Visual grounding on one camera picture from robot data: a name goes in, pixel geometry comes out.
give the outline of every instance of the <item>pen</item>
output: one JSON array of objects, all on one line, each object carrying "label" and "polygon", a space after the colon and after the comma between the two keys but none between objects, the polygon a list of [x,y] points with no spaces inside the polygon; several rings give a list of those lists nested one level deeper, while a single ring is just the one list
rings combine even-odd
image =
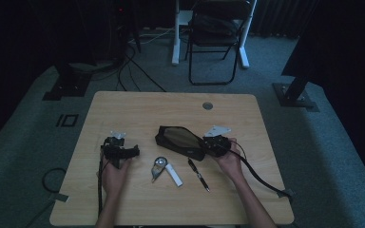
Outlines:
[{"label": "pen", "polygon": [[198,172],[197,167],[189,158],[188,158],[188,164],[189,164],[189,166],[191,166],[192,170],[194,170],[194,172],[197,174],[197,177],[200,179],[200,181],[201,181],[203,187],[206,189],[206,191],[210,192],[209,187],[206,184],[205,180],[203,179],[202,175],[200,174],[200,172]]}]

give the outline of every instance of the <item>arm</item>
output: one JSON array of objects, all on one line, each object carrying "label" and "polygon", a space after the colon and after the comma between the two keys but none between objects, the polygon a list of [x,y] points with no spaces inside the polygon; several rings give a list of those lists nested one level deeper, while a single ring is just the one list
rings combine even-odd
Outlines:
[{"label": "arm", "polygon": [[[106,164],[107,162],[108,160],[103,158],[103,163]],[[124,162],[121,169],[117,169],[112,164],[109,164],[103,170],[102,184],[106,191],[106,201],[103,211],[97,219],[96,228],[114,227],[115,212],[130,163],[131,159],[128,159]]]},{"label": "arm", "polygon": [[[239,154],[240,151],[236,148],[236,144],[234,143],[236,139],[229,140],[233,141],[231,150]],[[262,228],[277,227],[242,174],[240,158],[229,151],[224,156],[215,158],[215,161],[221,167],[223,173],[226,174],[236,186],[250,224],[253,227]]]}]

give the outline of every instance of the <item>table top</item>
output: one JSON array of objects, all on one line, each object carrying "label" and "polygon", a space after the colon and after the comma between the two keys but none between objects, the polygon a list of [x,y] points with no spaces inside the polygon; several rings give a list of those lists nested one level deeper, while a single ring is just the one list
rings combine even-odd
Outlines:
[{"label": "table top", "polygon": [[[204,103],[212,104],[212,109],[203,108]],[[184,126],[199,137],[213,125],[231,128],[223,136],[237,139],[262,179],[285,188],[253,95],[100,91],[93,98],[60,190],[68,201],[55,202],[51,224],[93,225],[97,220],[100,145],[112,130],[126,133],[125,148],[137,144],[141,150],[128,170],[117,225],[246,224],[236,189],[216,162],[209,155],[203,161],[193,160],[209,185],[207,192],[187,157],[156,144],[160,125]],[[151,168],[160,156],[174,166],[182,186],[177,187],[166,171],[152,183]],[[288,199],[255,180],[245,165],[242,169],[274,222],[293,222]]]}]

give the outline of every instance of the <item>chair backrest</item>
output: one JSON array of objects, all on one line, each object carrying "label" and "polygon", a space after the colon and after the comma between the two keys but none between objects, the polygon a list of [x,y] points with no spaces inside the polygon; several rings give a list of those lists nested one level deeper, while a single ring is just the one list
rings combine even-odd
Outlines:
[{"label": "chair backrest", "polygon": [[221,20],[245,21],[250,16],[251,4],[247,0],[198,0],[192,10]]}]

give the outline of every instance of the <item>gray carpet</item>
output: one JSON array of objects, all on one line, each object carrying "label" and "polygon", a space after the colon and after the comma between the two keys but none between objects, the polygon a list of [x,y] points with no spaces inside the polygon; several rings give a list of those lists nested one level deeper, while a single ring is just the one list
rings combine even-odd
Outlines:
[{"label": "gray carpet", "polygon": [[[284,227],[365,227],[365,168],[323,90],[306,86],[320,110],[308,112],[281,107],[272,87],[272,83],[292,82],[292,77],[280,73],[295,45],[296,40],[286,38],[249,37],[250,68],[239,67],[230,85],[189,84],[187,61],[171,65],[171,38],[143,44],[134,61],[167,92],[248,93],[258,98],[284,183],[296,192],[295,223]],[[181,59],[184,47],[182,43]],[[198,57],[194,74],[224,77],[231,72],[231,61],[230,57],[225,61]],[[94,93],[122,90],[116,87],[116,73],[98,73],[85,97],[42,101],[57,76],[53,67],[43,73],[0,132],[0,227],[51,227],[51,193],[43,187],[44,174],[51,168],[67,169]],[[160,91],[132,64],[122,71],[122,82],[127,90],[138,91],[136,82],[141,91]],[[73,127],[58,125],[61,115],[76,114]],[[55,172],[48,186],[59,188],[62,180],[63,174]]]}]

